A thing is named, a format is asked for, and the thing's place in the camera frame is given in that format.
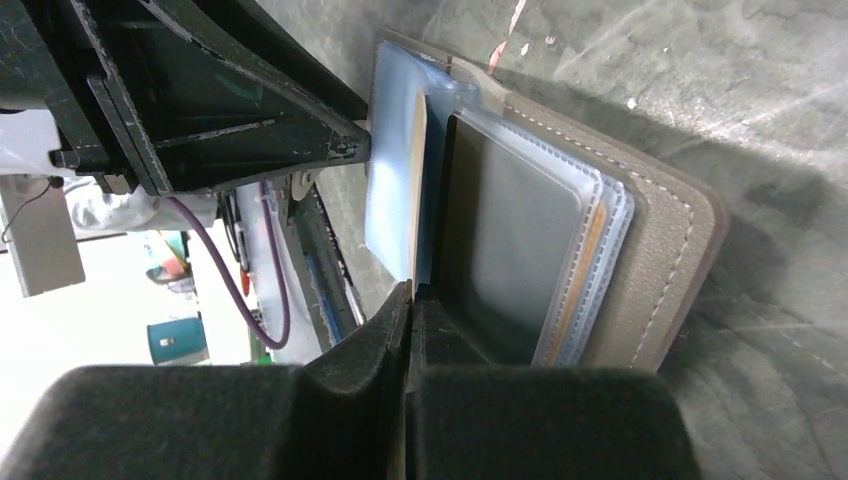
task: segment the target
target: gray floor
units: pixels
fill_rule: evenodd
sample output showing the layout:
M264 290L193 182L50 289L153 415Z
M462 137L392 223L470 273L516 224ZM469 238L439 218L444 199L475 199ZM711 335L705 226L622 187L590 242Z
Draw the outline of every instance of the gray floor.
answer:
M378 27L487 64L521 2L260 3L367 97ZM845 32L839 0L527 0L495 69L730 205L661 370L708 478L848 478ZM319 186L373 313L390 278L363 246L362 167Z

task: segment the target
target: black wire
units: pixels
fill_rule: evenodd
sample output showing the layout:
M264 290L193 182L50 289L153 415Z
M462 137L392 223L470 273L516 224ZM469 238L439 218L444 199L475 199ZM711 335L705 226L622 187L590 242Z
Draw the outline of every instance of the black wire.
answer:
M229 201L229 194L222 193L218 195L218 208L221 210L221 220L224 222L224 233L227 234L227 243L230 245L230 252L232 252L236 262L241 264L241 255L239 254L238 244L236 243L235 214L233 213L232 204Z
M9 221L6 222L6 226L3 227L3 235L0 235L0 241L2 241L3 243L9 243L9 241L6 240L6 234L9 233L9 228L12 226L12 222L14 222L16 218L18 218L18 214L21 213L21 210L23 210L23 208L26 207L27 205L29 205L30 203L38 200L39 198L43 197L44 195L47 195L47 191L50 190L50 187L52 187L52 186L53 185L50 182L47 182L47 186L44 187L44 190L42 190L41 193L30 198L26 202L22 203L21 206L18 207L17 210L15 210L15 214L12 215L12 218L10 218Z

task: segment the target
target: leather wallet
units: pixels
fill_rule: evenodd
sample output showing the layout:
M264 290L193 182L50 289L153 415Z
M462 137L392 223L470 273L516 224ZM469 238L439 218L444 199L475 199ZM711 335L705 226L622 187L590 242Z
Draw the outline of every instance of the leather wallet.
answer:
M672 167L506 88L468 60L389 30L381 41L477 86L488 110L624 183L635 215L580 365L656 371L727 233L721 199Z

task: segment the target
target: scratch mark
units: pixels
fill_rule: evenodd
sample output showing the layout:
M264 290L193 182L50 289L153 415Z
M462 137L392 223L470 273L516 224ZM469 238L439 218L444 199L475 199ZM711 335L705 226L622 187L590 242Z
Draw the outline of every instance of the scratch mark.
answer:
M742 112L742 114L733 115L729 118L722 118L710 124L696 124L695 131L697 134L703 135L703 138L693 138L692 140L682 143L676 147L672 147L657 155L657 158L660 160L666 159L682 152L683 150L697 147L715 139L723 140L745 137L748 129L754 127L755 124L761 121L771 120L772 118L793 108L804 106L819 97L829 95L831 93L840 93L845 90L846 86L848 86L848 80L844 80L828 88L808 93L803 97L794 98L786 102L780 102L780 104L774 108L762 111L756 115L746 115L749 112Z
M35 51L29 45L22 42L21 39L18 38L18 34L15 33L15 27L10 26L9 27L9 33L12 34L12 38L14 38L22 47L24 47L24 49L26 49L26 51L28 51L29 53L35 53Z
M518 3L515 4L515 10L512 12L512 18L509 20L509 29L507 30L506 38L495 47L495 50L492 51L492 55L489 56L489 75L491 75L495 71L495 67L498 66L501 55L503 55L503 51L506 48L506 42L509 40L510 35L512 35L512 31L515 30L515 25L518 23L518 19L521 18L521 12L524 11L524 5L526 4L527 0L518 0Z
M512 19L509 21L509 33L507 34L507 38L512 35L512 31L515 30L515 24L518 23L519 17L521 17L521 12L524 11L524 5L527 3L527 0L518 0L518 3L515 4L515 11L512 13Z
M195 133L182 137L160 140L158 142L155 142L154 145L156 146L156 148L170 148L178 145L185 145L188 143L202 142L204 140L210 140L224 135L230 135L234 133L241 133L249 130L258 130L260 128L269 127L271 125L276 124L278 121L278 119L272 118L259 122L246 123L244 125L236 125L234 127L219 128L218 130L212 130L209 132Z
M427 22L427 25L424 26L424 31L421 34L421 36L423 38L429 38L431 30L433 29L433 27L438 26L439 22L441 22L442 16L445 13L445 3L446 2L447 2L447 0L442 0L442 2L439 3L439 8L436 9L436 14L433 15L433 18L431 18L430 21Z
M721 288L718 284L716 284L713 280L710 280L710 282L711 282L711 283L713 284L713 286L715 286L715 288L716 288L719 292L721 292L723 295L725 295L725 296L727 296L728 298L731 298L731 299L735 298L733 295L731 295L730 293L726 292L723 288ZM776 326L776 325L772 325L772 324L770 324L768 321L766 321L766 319L765 319L765 318L763 318L763 317L762 317L759 313L757 313L757 312L756 312L753 308L751 308L751 307L750 307L750 306L748 306L748 305L744 305L744 304L739 303L739 306L740 306L740 307L741 307L744 311L748 312L748 314L749 314L749 315L751 315L752 317L754 317L754 319L756 319L758 322L760 322L760 324L762 324L762 325L763 325L763 328L764 328L764 329L774 330L775 328L781 328L781 327L784 327L784 328L785 328L785 327L786 327L786 325L779 325L779 326ZM736 333L736 334L739 334L739 332L740 332L740 330L739 330L738 328L730 328L730 330L731 330L731 331L733 331L733 332L734 332L734 333ZM782 332L782 331L779 331L779 330L777 331L777 333L778 333L778 334L779 334L779 335L780 335L780 336L781 336L784 340L786 340L786 341L790 342L790 343L791 343L791 344L792 344L795 348L799 349L799 350L800 350L801 352L803 352L803 353L808 354L811 358L813 358L814 360L816 360L817 362L819 362L819 364L821 364L823 367L825 367L825 368L827 368L828 370L830 370L830 371L834 372L835 374L839 375L839 376L840 376L840 377L842 377L843 379L848 380L848 375L846 375L846 374L845 374L845 373L843 373L841 370L839 370L839 369L837 369L836 367L834 367L833 363L832 363L832 362L830 362L828 359L826 359L826 358L824 358L824 357L821 357L821 356L819 356L819 355L816 355L816 354L814 354L814 353L811 353L811 349L807 348L805 345L801 344L801 343L800 343L800 342L798 342L797 340L792 339L792 338L791 338L791 337L789 337L789 335L787 335L786 333L784 333L784 332Z
M844 322L823 322L818 323L816 325L810 325L806 323L789 323L783 325L752 325L752 326L744 326L744 327L723 327L723 328L710 328L710 329L701 329L695 328L691 330L687 330L685 333L681 333L680 336L697 336L697 335L713 335L715 333L727 333L727 334L737 334L737 333L757 333L757 332L777 332L778 330L815 330L821 327L841 327L844 325ZM803 345L797 340L790 340L792 345L797 348L803 348Z
M499 43L497 47L495 47L495 51L492 52L492 55L489 57L489 75L495 71L495 67L498 66L498 61L501 59L501 55L503 55L503 49L506 47L506 40Z
M250 90L236 85L232 80L219 73L215 74L215 80L218 80L221 85L227 87L227 90L233 92L234 94L238 95L239 97L245 100L250 100L255 104L259 104L259 102L262 101L262 96L265 93L261 83L257 83L253 90Z

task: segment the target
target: white wall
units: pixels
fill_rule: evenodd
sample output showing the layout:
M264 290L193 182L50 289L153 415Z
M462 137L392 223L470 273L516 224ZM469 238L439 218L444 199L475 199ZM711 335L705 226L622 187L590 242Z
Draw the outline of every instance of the white wall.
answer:
M8 254L0 255L0 458L41 394L91 364L149 364L146 326L185 311L144 276L130 237L79 244L87 281L22 298Z
M241 288L239 266L230 252L223 224L217 221L207 232L227 263L230 276ZM209 252L197 235L192 233L190 236L189 257L200 311L203 313L203 329L206 331L209 358L215 365L238 365L247 362L250 360L247 325L224 286ZM245 301L249 308L256 307L256 297L252 291Z

